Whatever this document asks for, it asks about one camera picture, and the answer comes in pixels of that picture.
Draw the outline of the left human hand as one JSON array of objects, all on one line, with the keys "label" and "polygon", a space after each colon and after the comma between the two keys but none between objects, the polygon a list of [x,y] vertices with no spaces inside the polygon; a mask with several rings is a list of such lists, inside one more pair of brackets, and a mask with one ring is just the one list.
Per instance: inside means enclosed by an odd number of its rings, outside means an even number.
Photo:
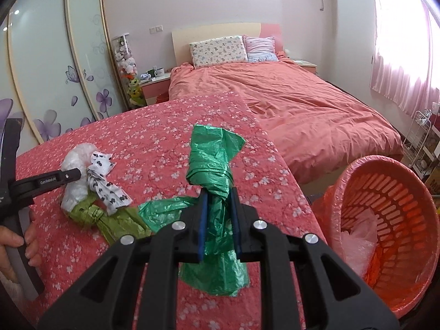
[{"label": "left human hand", "polygon": [[32,267],[40,267],[43,260],[39,251],[37,228],[34,223],[35,214],[32,209],[29,216],[31,222],[23,236],[17,235],[5,226],[1,226],[1,273],[6,279],[16,284],[19,283],[19,280],[10,263],[6,247],[17,248],[26,244],[25,257]]}]

